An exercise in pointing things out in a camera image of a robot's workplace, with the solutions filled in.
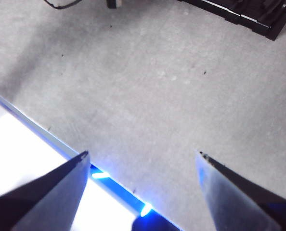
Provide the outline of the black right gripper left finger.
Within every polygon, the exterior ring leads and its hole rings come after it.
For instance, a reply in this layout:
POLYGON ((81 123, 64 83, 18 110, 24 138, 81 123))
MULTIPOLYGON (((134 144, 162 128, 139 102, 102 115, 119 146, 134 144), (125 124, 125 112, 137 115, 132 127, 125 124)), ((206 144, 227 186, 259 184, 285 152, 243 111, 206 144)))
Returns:
POLYGON ((90 171, 87 151, 0 196, 0 231, 71 229, 90 171))

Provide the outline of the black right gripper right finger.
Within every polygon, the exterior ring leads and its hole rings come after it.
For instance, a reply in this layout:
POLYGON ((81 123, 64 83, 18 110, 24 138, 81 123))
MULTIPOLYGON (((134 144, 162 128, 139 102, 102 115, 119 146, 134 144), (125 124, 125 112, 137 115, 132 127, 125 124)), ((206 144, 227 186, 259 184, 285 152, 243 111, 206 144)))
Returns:
POLYGON ((286 231, 286 199, 195 153, 203 197, 218 231, 286 231))

